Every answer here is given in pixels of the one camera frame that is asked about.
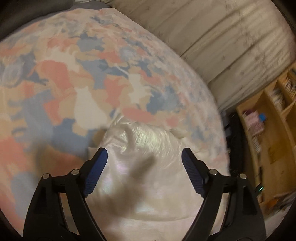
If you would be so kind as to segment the pink drawer box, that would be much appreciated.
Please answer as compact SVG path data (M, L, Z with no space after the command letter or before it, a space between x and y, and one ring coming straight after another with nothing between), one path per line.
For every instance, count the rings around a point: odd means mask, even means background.
M243 119L247 128L247 131L251 134L252 137L261 134L265 125L263 121L259 117L259 113L257 111L253 112L245 112L243 114Z

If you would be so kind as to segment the blue small box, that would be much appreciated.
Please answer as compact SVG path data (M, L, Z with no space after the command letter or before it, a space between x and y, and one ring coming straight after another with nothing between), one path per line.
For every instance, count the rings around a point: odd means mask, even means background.
M258 117L261 122L265 122L267 120L267 117L264 113L260 113Z

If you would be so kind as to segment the white shiny puffer jacket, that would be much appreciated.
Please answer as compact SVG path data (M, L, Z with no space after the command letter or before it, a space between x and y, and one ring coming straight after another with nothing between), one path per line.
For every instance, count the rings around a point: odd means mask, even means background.
M181 160L190 148L227 175L225 145L194 144L181 132L118 116L100 146L107 164L86 201L107 240L182 240L203 202Z

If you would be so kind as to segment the pastel patterned bed cover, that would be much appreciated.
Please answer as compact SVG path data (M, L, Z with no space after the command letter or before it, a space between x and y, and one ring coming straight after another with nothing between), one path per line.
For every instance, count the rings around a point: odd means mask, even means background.
M1 42L1 210L19 232L44 173L68 174L118 117L225 145L208 87L115 9L75 9Z

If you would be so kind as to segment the wooden shelf unit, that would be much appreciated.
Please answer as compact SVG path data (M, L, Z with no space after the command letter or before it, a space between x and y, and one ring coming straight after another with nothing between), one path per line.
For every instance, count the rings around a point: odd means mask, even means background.
M236 110L251 154L249 180L259 190L263 213L269 214L280 200L295 192L295 65ZM261 134L252 137L247 131L246 111L266 115Z

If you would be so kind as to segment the dark grey pillow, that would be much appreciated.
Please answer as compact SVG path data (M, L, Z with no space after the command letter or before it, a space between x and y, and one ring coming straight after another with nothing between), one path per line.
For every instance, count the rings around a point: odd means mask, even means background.
M72 0L1 0L1 39L38 17L67 10L73 5Z

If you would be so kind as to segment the beige patterned curtain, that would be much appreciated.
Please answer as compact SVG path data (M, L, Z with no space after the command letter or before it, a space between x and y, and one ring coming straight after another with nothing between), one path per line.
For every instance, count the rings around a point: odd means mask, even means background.
M165 42L229 109L295 61L295 35L271 1L107 1Z

